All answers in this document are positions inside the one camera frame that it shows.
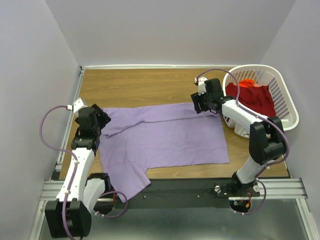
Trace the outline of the lavender t-shirt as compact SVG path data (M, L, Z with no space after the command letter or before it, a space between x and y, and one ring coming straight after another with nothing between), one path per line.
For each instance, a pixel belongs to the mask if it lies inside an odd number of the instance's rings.
M192 103L104 112L111 120L101 131L99 156L122 202L151 183L149 169L230 162L220 116L196 113Z

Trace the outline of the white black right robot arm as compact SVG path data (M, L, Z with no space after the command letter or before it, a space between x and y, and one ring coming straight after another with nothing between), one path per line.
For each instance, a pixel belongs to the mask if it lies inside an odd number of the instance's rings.
M230 118L249 133L249 157L236 171L227 190L241 196L251 188L258 176L278 159L288 157L290 148L282 121L278 117L266 117L241 104L233 96L226 96L217 78L195 78L197 92L191 95L195 111L210 111Z

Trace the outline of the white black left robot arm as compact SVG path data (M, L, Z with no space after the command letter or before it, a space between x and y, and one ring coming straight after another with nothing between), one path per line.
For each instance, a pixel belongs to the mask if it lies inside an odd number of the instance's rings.
M106 173L89 174L102 129L111 119L96 104L88 106L81 98L65 109L76 116L78 128L68 151L71 160L63 185L44 212L52 238L73 240L89 235L93 208L99 197L107 197L111 191Z

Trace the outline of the orange t-shirt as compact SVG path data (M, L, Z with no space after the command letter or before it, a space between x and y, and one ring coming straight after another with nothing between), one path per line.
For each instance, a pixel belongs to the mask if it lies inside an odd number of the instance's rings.
M249 79L249 78L241 80L238 83L238 85L242 88L249 88L249 87L259 88L260 87L260 85L258 85L253 79Z

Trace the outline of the dark red t-shirt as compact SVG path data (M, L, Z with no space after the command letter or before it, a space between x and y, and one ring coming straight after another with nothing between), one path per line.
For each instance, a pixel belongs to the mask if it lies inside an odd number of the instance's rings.
M269 86L239 86L238 101L247 108L270 118L275 117L275 103L269 90Z

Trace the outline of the white plastic laundry basket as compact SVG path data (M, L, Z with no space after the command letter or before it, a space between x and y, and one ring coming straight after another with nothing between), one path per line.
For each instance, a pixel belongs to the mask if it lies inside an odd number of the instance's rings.
M276 116L281 119L284 131L290 131L298 125L299 114L285 81L277 69L263 64L246 64L236 66L230 72L238 81L250 79L255 86L269 87Z

